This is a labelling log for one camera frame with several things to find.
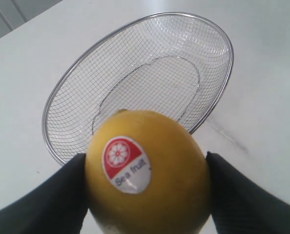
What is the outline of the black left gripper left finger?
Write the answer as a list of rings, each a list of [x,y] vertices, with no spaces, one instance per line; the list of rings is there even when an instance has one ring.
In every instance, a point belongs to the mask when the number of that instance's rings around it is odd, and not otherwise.
[[[0,210],[0,234],[78,234],[88,210],[85,154],[77,154],[39,187]]]

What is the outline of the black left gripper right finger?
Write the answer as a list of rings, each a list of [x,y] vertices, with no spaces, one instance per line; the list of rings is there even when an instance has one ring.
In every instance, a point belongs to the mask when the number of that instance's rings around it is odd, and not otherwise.
[[[219,234],[290,234],[290,205],[208,152],[211,215]]]

